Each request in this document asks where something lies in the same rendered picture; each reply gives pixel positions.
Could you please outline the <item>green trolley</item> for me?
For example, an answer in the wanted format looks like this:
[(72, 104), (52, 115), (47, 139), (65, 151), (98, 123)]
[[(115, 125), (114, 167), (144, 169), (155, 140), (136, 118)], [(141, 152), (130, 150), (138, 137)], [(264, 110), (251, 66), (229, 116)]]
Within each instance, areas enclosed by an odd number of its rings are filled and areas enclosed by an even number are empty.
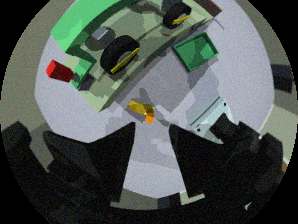
[[(96, 39), (102, 47), (100, 65), (109, 75), (125, 69), (126, 65), (140, 52), (140, 43), (128, 35), (114, 39), (108, 30), (101, 27), (110, 16), (113, 16), (122, 8), (133, 6), (138, 0), (78, 0), (67, 14), (61, 16), (59, 23), (51, 31), (53, 39), (59, 43), (60, 48), (71, 56), (80, 57), (74, 75), (78, 73), (78, 79), (71, 80), (74, 88), (80, 88), (82, 80), (88, 75), (90, 69), (96, 64), (96, 59), (89, 52), (82, 51), (80, 45), (90, 36)], [(162, 0), (165, 27), (169, 30), (177, 28), (189, 18), (192, 7), (186, 6), (184, 0)]]

